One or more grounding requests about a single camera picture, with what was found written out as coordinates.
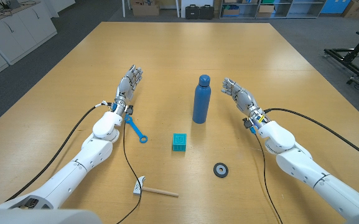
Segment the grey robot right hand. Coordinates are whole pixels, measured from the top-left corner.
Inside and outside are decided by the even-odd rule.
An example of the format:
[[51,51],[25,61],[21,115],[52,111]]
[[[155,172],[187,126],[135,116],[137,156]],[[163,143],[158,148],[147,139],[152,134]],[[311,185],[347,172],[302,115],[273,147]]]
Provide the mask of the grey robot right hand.
[[236,103],[236,107],[247,117],[253,117],[261,114],[263,110],[258,106],[254,96],[245,88],[241,87],[237,82],[225,78],[223,80],[223,88],[221,91],[232,97]]

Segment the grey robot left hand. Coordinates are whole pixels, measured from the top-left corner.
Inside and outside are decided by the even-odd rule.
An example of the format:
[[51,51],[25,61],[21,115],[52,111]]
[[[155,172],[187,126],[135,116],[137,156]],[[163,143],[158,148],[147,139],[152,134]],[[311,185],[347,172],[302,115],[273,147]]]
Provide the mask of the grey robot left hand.
[[128,105],[132,100],[134,91],[142,79],[143,70],[141,67],[132,65],[121,79],[117,90],[114,102],[117,105]]

